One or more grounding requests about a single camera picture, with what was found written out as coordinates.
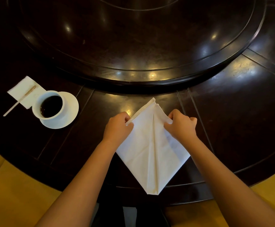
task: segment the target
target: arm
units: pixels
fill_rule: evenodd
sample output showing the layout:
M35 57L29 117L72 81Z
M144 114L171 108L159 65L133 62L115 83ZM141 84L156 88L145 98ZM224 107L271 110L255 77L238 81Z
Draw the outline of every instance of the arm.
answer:
M126 112L110 118L103 140L72 182L36 224L37 227L89 226L98 194L107 174L110 161L133 129Z
M275 210L233 174L198 139L196 118L173 110L165 129L189 151L230 227L275 226Z

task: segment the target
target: forearm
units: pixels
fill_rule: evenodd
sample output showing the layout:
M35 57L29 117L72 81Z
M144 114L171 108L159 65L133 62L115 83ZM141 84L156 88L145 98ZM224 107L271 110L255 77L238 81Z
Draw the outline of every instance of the forearm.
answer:
M36 226L88 226L115 148L101 142Z
M184 141L228 225L275 226L275 211L234 175L198 139Z

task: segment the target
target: white cup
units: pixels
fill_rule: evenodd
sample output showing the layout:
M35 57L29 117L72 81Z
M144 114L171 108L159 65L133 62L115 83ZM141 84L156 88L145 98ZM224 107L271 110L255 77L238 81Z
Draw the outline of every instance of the white cup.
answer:
M49 118L45 118L44 116L42 116L41 114L41 104L44 102L45 99L51 97L51 96L60 96L62 98L62 101L63 101L63 105L62 105L62 108L61 110L55 114L54 116L52 117L49 117ZM55 119L57 117L63 117L64 116L64 112L65 112L65 99L64 97L58 93L57 91L46 91L44 94L40 95L36 102L34 103L34 105L32 106L32 112L33 114L41 119L41 120L49 120L49 119Z

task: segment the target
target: white saucer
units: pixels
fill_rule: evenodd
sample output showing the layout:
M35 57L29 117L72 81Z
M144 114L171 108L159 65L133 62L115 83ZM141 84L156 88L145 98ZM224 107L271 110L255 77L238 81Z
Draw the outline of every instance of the white saucer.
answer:
M63 127L68 126L77 116L79 112L79 102L69 92L59 92L65 99L65 114L64 116L56 117L54 119L49 120L42 120L40 119L41 123L48 128L51 129L60 129Z

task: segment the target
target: napkin fold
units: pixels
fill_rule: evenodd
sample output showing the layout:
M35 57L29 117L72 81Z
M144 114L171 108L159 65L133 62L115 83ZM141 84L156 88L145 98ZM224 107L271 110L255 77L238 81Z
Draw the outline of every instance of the napkin fold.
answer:
M164 128L172 123L152 98L126 123L134 128L117 154L147 194L158 195L190 157L186 149Z
M16 86L11 88L8 93L14 99L19 100L34 85L36 85L37 87L20 102L20 104L22 104L26 109L29 109L35 103L37 98L46 92L46 90L42 88L37 82L35 82L29 76L26 76Z

